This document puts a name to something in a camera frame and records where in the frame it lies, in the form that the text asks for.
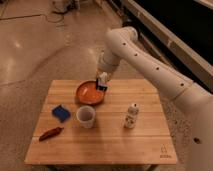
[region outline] red chili pepper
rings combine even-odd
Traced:
[[[64,128],[60,128],[60,127],[57,127],[57,128],[54,128],[54,129],[51,129],[47,132],[45,132],[43,135],[41,135],[39,137],[39,141],[43,141],[43,140],[46,140],[48,138],[51,138],[51,137],[54,137],[58,134],[61,133],[61,131],[63,130]]]

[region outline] table leg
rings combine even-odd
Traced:
[[[157,167],[157,164],[152,164],[146,171],[154,171]]]
[[[59,171],[55,166],[53,165],[46,165],[46,167],[50,170],[50,171]]]

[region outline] orange bowl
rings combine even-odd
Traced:
[[[96,90],[95,81],[86,81],[82,83],[76,91],[78,102],[87,105],[96,105],[103,101],[105,92]]]

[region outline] logo on table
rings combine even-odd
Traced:
[[[160,158],[172,158],[171,155],[168,155],[167,149],[166,149],[165,145],[163,145],[163,146],[161,147],[161,155],[160,155]]]

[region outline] black panel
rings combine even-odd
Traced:
[[[193,0],[136,1],[212,64],[212,10]]]

